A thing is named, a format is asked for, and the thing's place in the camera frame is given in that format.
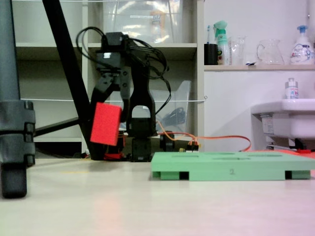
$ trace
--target blue pump head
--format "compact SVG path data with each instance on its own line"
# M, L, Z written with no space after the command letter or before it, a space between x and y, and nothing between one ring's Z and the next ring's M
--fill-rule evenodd
M299 26L297 29L300 31L300 33L305 33L305 31L308 29L308 26Z

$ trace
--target red foam cube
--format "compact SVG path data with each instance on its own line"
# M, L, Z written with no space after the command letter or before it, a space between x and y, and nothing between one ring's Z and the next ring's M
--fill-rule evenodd
M91 142L116 146L121 113L120 106L98 102L94 115Z

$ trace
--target black cable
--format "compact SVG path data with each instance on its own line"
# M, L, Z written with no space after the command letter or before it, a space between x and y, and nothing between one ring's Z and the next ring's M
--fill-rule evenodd
M168 82L166 79L163 78L163 76L161 77L161 80L163 80L163 81L165 82L166 87L167 87L167 89L168 89L168 91L169 91L169 96L168 96L167 100L163 103L163 105L158 109L158 111L156 112L156 114L159 113L160 110L162 110L162 109L168 104L168 102L169 102L169 101L171 100L171 98L172 98L171 85L169 84L169 82Z
M84 29L82 29L81 31L79 31L79 33L77 34L76 36L76 46L77 46L77 49L79 50L79 52L85 56L86 58L88 58L89 60L97 63L97 64L100 64L100 65L103 65L104 67L106 67L107 69L110 69L110 70L113 70L113 69L116 69L115 67L109 65L109 64L106 64L106 63L103 63L102 61L99 61L97 60L97 58L94 58L90 53L89 53L89 50L88 48L86 47L86 45L84 44L84 36L85 36L85 33L89 30L94 30L96 31L101 37L106 37L105 34L103 33L103 31L97 27L86 27ZM79 38L80 36L82 35L82 38L81 38L81 42L82 42L82 49L79 47ZM140 44L142 44L143 46L130 46L129 47L129 50L126 52L127 56L129 57L130 61L139 66L140 68L141 67L148 67L150 69L150 71L154 72L156 74L156 76L152 76L150 75L149 76L149 79L161 79L162 81L165 82L166 84L166 87L169 91L169 96L167 98L167 100L164 102L164 104L159 108L159 110L156 112L159 113L160 110L162 110L166 104L171 100L171 86L170 86L170 83L164 79L163 75L165 72L167 72L169 70L169 67L167 65L167 60L164 56L164 54L157 48L153 48L150 44L140 40L140 39L136 39L136 38L129 38L130 42L138 42ZM147 53L147 61L144 62L141 58L139 58L138 56L136 56L134 53L135 52L143 52L143 53ZM150 63L149 63L149 59L151 60L155 60L157 62L159 62L162 66L163 66L163 70L162 71L159 71L156 67L154 66L151 66Z
M94 61L95 63L97 64L100 64L100 65L103 65L105 67L107 67L108 69L115 69L113 66L109 65L109 64L106 64L106 63L103 63L99 60L97 60L96 58L93 58L89 52L88 52L88 49L87 47L85 46L84 44L84 41L83 41L83 37L84 37L84 34L88 31L88 30L94 30L96 32L98 32L102 37L105 36L105 34L102 32L102 30L100 30L99 28L97 27L86 27L82 30L79 31L79 33L77 34L76 36L76 39L75 39L75 42L76 42L76 46L77 46L77 49L78 51L84 56L86 57L87 59L90 59L91 61ZM83 52L83 50L79 47L79 37L80 35L83 33L83 36L82 36L82 48L88 53L87 55Z

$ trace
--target white cable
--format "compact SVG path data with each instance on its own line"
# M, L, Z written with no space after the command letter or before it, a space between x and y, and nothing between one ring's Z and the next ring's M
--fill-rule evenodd
M33 99L33 98L23 98L21 100L29 100L29 101L46 101L46 102L73 102L73 100L63 100L63 99ZM169 102L205 102L204 100L179 100L179 101L169 101ZM106 101L106 102L123 102L119 100L114 101Z
M43 2L42 0L12 0L12 1ZM119 2L119 1L130 1L130 0L60 0L60 2L87 2L87 3L92 3L92 2Z

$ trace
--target orange wire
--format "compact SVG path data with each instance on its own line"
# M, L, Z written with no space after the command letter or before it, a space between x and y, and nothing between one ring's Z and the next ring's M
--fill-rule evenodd
M166 132L163 125L161 124L160 121L157 121L157 123L159 124L159 126L161 127L161 129L163 130L163 133L159 133L161 134L165 134L170 140L172 141L177 141L179 139L181 139L184 136L189 136L191 137L191 141L188 142L189 145L192 145L192 142L197 142L197 145L199 145L198 139L208 139L208 140L215 140L215 139L231 139L231 138L239 138L239 139L245 139L247 140L250 144L243 149L242 151L248 151L249 149L251 149L252 147L252 143L251 140L245 136L241 136L241 135L227 135L227 136L216 136L216 137L204 137L204 136L194 136L193 134L189 134L189 133L185 133L185 132ZM173 139L172 137L170 137L168 134L183 134L182 136L180 136L179 138Z
M197 138L196 136L192 135L192 134L189 134L189 133L185 133L185 132L166 132L163 125L161 124L160 121L157 121L157 123L159 124L159 126L161 127L161 129L163 130L163 133L160 133L160 134L165 134L170 140L172 141L177 141L177 140L180 140L182 137L184 136L189 136L191 137L193 140L197 141ZM176 138L176 139L173 139L172 137L170 137L168 134L183 134L182 136Z
M252 147L251 140L245 136L241 135L227 135L227 136L217 136L217 137L197 137L198 139L209 139L209 140L215 140L215 139L231 139L231 138L239 138L239 139L245 139L250 144L247 146L247 148L243 149L242 151L248 151Z

